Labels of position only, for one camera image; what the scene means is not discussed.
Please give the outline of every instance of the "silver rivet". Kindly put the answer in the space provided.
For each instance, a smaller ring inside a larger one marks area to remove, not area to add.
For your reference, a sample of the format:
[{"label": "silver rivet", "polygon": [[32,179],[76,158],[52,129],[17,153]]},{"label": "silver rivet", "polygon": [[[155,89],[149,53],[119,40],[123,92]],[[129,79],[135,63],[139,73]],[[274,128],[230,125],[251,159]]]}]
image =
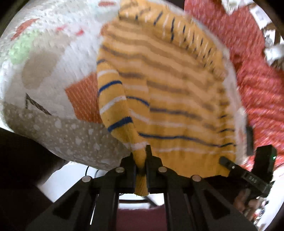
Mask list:
[{"label": "silver rivet", "polygon": [[82,178],[82,181],[83,182],[89,182],[91,180],[91,177],[90,176],[84,176],[83,178]]},{"label": "silver rivet", "polygon": [[196,182],[201,181],[201,177],[200,177],[199,175],[193,175],[193,176],[192,176],[192,179],[193,179],[194,181],[196,181]]},{"label": "silver rivet", "polygon": [[115,171],[116,171],[117,173],[122,173],[122,172],[124,172],[124,167],[117,167],[117,168],[115,169]]},{"label": "silver rivet", "polygon": [[167,171],[167,168],[164,167],[164,166],[163,166],[163,167],[159,167],[159,168],[158,168],[158,171],[159,171],[159,172],[166,172],[166,171]]}]

